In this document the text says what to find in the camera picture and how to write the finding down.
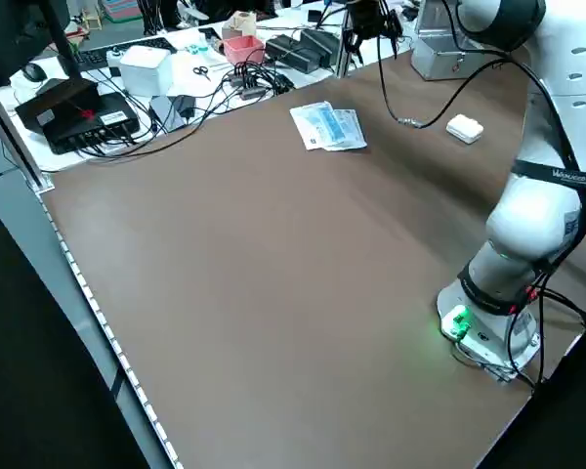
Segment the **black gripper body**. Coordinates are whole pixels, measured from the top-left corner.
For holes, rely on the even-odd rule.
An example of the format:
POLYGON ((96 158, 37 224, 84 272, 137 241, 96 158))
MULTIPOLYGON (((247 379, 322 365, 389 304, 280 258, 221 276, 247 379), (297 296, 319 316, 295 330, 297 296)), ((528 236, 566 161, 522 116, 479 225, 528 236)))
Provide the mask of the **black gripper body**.
POLYGON ((347 10, 352 20, 352 31, 361 38, 389 36, 388 14, 385 1, 353 0, 347 3, 347 10))

